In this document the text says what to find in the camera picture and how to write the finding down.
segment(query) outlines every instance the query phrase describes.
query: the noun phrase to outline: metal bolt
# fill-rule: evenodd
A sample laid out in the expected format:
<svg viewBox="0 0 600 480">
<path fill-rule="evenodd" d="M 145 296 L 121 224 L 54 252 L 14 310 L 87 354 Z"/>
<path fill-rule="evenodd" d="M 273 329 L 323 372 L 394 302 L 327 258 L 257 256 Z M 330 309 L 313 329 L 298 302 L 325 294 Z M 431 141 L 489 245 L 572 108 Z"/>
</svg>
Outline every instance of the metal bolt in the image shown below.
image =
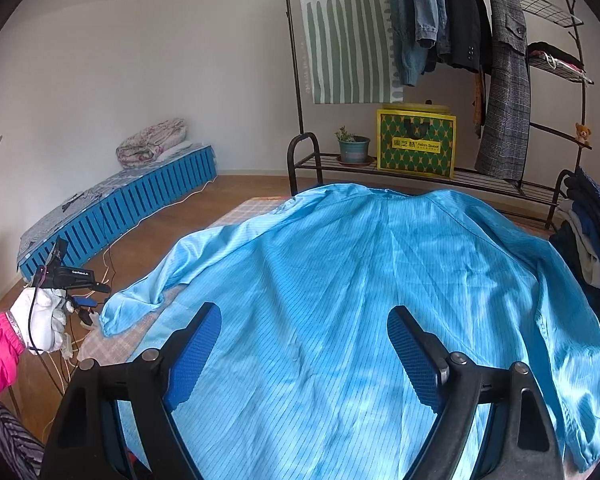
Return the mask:
<svg viewBox="0 0 600 480">
<path fill-rule="evenodd" d="M 78 368 L 80 368 L 80 370 L 87 371 L 87 370 L 91 370 L 95 364 L 96 364 L 96 361 L 94 361 L 91 358 L 88 358 L 88 359 L 85 359 L 84 361 L 80 361 Z"/>
<path fill-rule="evenodd" d="M 451 360 L 457 365 L 465 365 L 467 363 L 467 357 L 462 352 L 451 352 Z"/>
<path fill-rule="evenodd" d="M 513 365 L 513 369 L 522 375 L 527 375 L 529 373 L 529 367 L 520 361 L 517 361 Z"/>
<path fill-rule="evenodd" d="M 144 352 L 142 352 L 142 360 L 143 361 L 155 361 L 159 355 L 160 355 L 160 352 L 158 351 L 158 349 L 149 348 L 149 349 L 145 350 Z"/>
</svg>

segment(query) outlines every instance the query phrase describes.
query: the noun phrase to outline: blue pallet bed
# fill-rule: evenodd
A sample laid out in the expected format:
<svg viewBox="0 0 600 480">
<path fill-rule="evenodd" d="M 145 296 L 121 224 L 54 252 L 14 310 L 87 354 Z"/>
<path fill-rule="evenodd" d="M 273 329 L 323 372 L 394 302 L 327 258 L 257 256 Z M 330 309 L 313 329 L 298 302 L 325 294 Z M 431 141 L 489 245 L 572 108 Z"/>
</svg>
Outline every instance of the blue pallet bed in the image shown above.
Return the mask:
<svg viewBox="0 0 600 480">
<path fill-rule="evenodd" d="M 30 281 L 58 236 L 69 242 L 64 264 L 83 266 L 139 221 L 215 177 L 211 146 L 191 146 L 166 160 L 122 170 L 28 229 L 20 239 L 18 268 Z"/>
</svg>

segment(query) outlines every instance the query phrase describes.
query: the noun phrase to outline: white wall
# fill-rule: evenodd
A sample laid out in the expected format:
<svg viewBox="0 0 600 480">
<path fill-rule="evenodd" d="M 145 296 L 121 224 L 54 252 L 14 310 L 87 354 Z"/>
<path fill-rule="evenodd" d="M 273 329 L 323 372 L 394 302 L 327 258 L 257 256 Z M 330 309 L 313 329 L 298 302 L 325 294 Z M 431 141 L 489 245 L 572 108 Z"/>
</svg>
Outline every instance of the white wall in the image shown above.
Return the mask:
<svg viewBox="0 0 600 480">
<path fill-rule="evenodd" d="M 563 5 L 563 0 L 552 0 Z M 299 1 L 293 0 L 304 63 Z M 600 183 L 600 24 L 581 1 L 594 151 L 583 164 Z M 527 17 L 529 41 L 575 53 L 566 31 Z M 574 131 L 580 88 L 532 69 L 533 120 Z M 472 76 L 439 65 L 407 89 L 458 116 L 457 162 L 472 167 Z M 347 124 L 373 137 L 377 105 L 314 105 L 307 130 L 324 150 Z M 0 34 L 0 296 L 13 283 L 20 235 L 74 192 L 119 169 L 126 136 L 182 116 L 190 137 L 211 143 L 221 172 L 283 173 L 297 133 L 285 0 L 25 0 Z M 553 185 L 572 168 L 571 143 L 532 133 L 526 177 Z"/>
<path fill-rule="evenodd" d="M 119 171 L 115 147 L 146 124 L 136 0 L 87 2 L 0 34 L 0 297 L 20 235 Z"/>
</svg>

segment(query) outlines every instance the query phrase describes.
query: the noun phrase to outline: teddy bear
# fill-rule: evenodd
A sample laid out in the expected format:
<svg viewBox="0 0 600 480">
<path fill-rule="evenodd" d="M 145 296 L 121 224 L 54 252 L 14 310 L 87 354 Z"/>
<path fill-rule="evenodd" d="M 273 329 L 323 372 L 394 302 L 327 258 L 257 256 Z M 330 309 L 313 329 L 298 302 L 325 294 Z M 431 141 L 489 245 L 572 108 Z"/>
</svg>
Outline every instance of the teddy bear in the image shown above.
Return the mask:
<svg viewBox="0 0 600 480">
<path fill-rule="evenodd" d="M 576 123 L 576 139 L 578 142 L 583 143 L 586 146 L 590 145 L 589 137 L 591 136 L 591 130 L 588 126 L 584 126 L 580 123 Z"/>
</svg>

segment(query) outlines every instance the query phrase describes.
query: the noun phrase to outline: potted plant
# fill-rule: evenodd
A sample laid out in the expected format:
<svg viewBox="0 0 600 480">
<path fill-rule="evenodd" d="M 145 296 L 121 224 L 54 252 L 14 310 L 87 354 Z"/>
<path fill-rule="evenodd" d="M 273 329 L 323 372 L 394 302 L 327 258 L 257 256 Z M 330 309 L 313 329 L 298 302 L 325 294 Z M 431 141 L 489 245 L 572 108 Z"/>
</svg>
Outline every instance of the potted plant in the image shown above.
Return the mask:
<svg viewBox="0 0 600 480">
<path fill-rule="evenodd" d="M 369 143 L 368 137 L 350 134 L 346 127 L 341 127 L 336 133 L 340 143 L 340 162 L 343 164 L 368 164 Z"/>
</svg>

